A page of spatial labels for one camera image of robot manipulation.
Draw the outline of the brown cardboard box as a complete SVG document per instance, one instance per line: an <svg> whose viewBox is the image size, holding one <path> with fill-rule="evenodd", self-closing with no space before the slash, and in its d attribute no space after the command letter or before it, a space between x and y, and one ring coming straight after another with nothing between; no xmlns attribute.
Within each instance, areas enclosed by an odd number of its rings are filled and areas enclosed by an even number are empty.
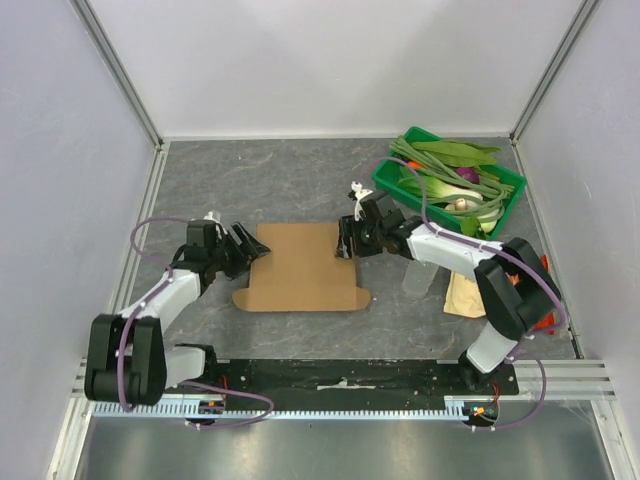
<svg viewBox="0 0 640 480"><path fill-rule="evenodd" d="M371 293L358 286L356 262L335 256L336 223L263 223L257 240L271 252L253 262L248 286L232 294L252 313L351 312L368 307Z"/></svg>

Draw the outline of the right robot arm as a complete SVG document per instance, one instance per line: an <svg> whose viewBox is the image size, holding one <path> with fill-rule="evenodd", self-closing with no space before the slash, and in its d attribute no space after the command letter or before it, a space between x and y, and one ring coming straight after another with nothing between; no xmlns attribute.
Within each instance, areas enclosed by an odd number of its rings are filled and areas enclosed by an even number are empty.
<svg viewBox="0 0 640 480"><path fill-rule="evenodd" d="M477 285L487 323L458 360L457 377L465 391L477 394L489 387L524 336L561 310L560 290L526 240L479 241L425 216L406 218L388 193L356 182L349 197L354 213L338 221L338 258L388 252L443 267Z"/></svg>

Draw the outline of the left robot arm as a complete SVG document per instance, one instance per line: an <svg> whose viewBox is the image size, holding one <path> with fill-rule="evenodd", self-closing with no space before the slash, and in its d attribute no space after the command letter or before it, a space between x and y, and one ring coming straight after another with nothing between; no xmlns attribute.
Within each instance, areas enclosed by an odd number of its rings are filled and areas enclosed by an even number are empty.
<svg viewBox="0 0 640 480"><path fill-rule="evenodd" d="M185 225L185 241L160 280L128 307L93 320L84 379L88 399L114 402L130 411L157 404L172 387L188 384L198 393L208 393L220 385L212 346L167 347L164 333L217 276L234 280L271 250L240 223L226 228L205 217Z"/></svg>

